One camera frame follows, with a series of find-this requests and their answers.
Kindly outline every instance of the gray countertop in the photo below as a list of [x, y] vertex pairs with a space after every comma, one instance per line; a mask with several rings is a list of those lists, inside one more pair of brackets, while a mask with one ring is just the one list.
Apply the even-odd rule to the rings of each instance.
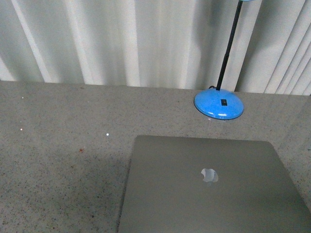
[[311, 209], [311, 97], [237, 93], [223, 121], [198, 92], [0, 82], [0, 232], [116, 232], [141, 134], [269, 141]]

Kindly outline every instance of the laptop lid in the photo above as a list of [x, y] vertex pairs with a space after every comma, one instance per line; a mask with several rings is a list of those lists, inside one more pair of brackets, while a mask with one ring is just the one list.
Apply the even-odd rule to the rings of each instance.
[[311, 214], [268, 142], [138, 136], [119, 232], [310, 233]]

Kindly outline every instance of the curtain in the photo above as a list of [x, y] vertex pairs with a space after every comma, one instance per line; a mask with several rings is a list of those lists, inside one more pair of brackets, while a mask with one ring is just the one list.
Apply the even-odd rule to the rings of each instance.
[[[237, 0], [1, 0], [0, 79], [206, 89]], [[311, 94], [311, 0], [245, 1], [222, 88]]]

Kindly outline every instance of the table surface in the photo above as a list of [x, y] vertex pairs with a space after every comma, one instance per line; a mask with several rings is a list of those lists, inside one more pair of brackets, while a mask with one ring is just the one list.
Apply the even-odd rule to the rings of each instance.
[[311, 209], [311, 97], [236, 93], [223, 121], [198, 92], [0, 82], [0, 232], [115, 233], [137, 135], [269, 141]]

